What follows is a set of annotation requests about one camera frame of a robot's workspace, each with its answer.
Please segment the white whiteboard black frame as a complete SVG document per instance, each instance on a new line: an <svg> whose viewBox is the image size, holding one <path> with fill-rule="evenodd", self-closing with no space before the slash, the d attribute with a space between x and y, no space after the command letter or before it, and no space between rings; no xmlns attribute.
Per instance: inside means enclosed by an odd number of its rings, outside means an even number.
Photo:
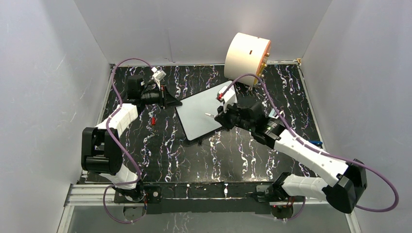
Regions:
<svg viewBox="0 0 412 233"><path fill-rule="evenodd" d="M175 108L188 141L196 140L222 127L209 115L218 114L217 109L222 105L217 100L218 92L230 84L231 81L226 81L186 97L181 100L182 105Z"/></svg>

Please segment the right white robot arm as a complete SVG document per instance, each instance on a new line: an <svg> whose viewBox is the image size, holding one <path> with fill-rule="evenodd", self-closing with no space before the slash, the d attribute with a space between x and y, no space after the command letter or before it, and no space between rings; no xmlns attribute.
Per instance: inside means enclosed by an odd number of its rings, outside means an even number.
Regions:
<svg viewBox="0 0 412 233"><path fill-rule="evenodd" d="M327 157L323 149L288 131L280 119L266 116L260 102L247 107L227 104L219 106L217 112L214 119L224 128L245 129L257 142L290 156L318 175L315 178L283 173L272 185L278 200L305 196L325 200L342 213L353 212L367 187L361 161Z"/></svg>

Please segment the red capped whiteboard marker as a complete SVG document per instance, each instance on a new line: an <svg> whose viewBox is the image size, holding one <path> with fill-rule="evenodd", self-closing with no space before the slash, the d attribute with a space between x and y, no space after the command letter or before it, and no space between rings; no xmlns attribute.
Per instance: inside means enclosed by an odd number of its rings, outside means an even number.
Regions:
<svg viewBox="0 0 412 233"><path fill-rule="evenodd" d="M209 117L212 117L212 118L215 117L213 114L210 114L210 113L205 113L205 115L207 115L207 116L209 116Z"/></svg>

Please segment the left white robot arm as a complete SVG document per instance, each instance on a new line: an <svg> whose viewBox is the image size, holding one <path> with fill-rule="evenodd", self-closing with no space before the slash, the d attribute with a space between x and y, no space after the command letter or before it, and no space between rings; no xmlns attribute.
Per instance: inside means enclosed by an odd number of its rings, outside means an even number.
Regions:
<svg viewBox="0 0 412 233"><path fill-rule="evenodd" d="M154 83L146 83L141 75L127 77L122 105L103 122L82 132L82 169L110 180L114 190L133 202L143 200L145 189L139 173L132 172L123 163L126 153L121 147L121 135L147 105L155 104L163 109L182 106L166 86L156 83L154 89L149 89Z"/></svg>

